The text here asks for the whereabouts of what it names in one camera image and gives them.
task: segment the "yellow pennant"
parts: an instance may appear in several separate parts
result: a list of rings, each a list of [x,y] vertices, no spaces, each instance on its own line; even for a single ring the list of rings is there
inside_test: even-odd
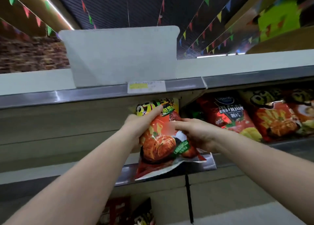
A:
[[[218,20],[221,22],[221,12],[217,15]]]

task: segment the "store shelf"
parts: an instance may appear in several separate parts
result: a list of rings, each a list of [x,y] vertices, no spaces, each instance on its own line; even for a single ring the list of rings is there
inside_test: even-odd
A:
[[[220,88],[312,76],[314,76],[314,65],[208,76],[203,79],[207,88]]]
[[[279,149],[281,151],[299,156],[306,157],[306,155],[314,152],[314,137],[301,138],[296,140],[288,140],[270,144],[271,147]],[[234,166],[234,164],[221,154],[214,154],[216,166],[219,168]],[[122,186],[131,183],[142,183],[151,180],[165,179],[174,176],[180,176],[185,174],[193,174],[204,171],[215,170],[211,160],[205,163],[182,163],[174,170],[153,178],[134,181],[134,175],[136,174],[137,164],[126,165],[123,167],[121,175],[119,176],[115,186]],[[25,196],[35,195],[49,183],[55,180],[58,176],[46,177],[40,179],[33,179],[15,183],[8,183],[0,185],[0,201],[17,199]]]
[[[204,82],[201,77],[171,79],[165,80],[165,83],[167,92],[205,88]],[[127,84],[91,88],[76,88],[49,92],[12,94],[0,96],[0,109],[127,96],[134,96],[134,94],[128,94]]]

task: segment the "price tag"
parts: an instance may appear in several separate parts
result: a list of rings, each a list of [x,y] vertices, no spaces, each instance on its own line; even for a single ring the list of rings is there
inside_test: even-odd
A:
[[[129,94],[166,92],[165,81],[143,81],[128,83]]]

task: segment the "ceiling light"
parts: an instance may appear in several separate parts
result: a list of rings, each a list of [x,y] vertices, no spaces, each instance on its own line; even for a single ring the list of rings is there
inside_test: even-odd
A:
[[[218,57],[218,56],[227,56],[227,55],[207,55],[207,56],[198,56],[197,58],[210,58],[210,57]]]
[[[65,17],[61,14],[61,12],[54,6],[54,4],[50,0],[46,0],[52,8],[61,16],[61,18],[66,22],[66,24],[70,27],[71,30],[74,30],[72,25],[65,19]]]

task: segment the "tomato flavor chip bag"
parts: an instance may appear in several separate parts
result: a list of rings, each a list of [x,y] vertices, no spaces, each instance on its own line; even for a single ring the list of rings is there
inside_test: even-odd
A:
[[[208,123],[261,141],[261,134],[236,98],[222,93],[204,94],[196,102],[205,113]]]
[[[314,134],[314,92],[311,89],[286,90],[289,107],[302,123],[305,135]]]
[[[166,98],[140,104],[136,108],[137,116],[144,116],[153,108],[163,105],[163,112],[150,124],[149,129],[140,137],[140,160],[136,179],[146,179],[166,173],[183,161],[202,162],[206,159],[192,147],[182,131],[170,134],[170,121],[180,121],[179,101]]]
[[[239,90],[251,107],[252,120],[265,141],[275,141],[302,133],[301,123],[284,101],[278,88]]]

